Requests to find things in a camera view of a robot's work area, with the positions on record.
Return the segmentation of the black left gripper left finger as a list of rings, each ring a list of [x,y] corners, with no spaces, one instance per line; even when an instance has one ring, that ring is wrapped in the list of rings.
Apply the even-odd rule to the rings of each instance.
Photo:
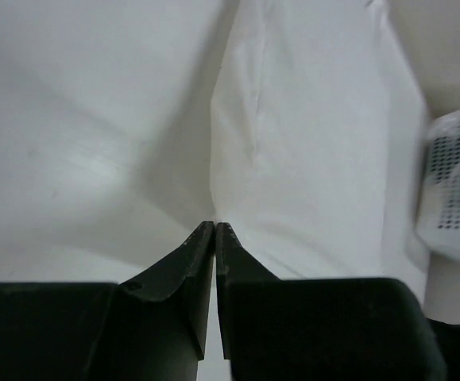
[[[215,225],[123,283],[0,283],[0,380],[193,380]]]

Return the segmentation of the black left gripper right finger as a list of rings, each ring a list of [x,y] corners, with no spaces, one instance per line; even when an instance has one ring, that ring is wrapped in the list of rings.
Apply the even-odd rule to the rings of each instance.
[[[391,278],[277,278],[227,223],[215,233],[218,319],[236,380],[444,380],[411,290]]]

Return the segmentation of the white tank top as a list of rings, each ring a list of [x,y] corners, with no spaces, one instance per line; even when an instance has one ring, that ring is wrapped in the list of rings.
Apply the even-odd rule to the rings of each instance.
[[[282,280],[391,278],[409,249],[425,105],[385,1],[243,1],[211,98],[211,195]]]

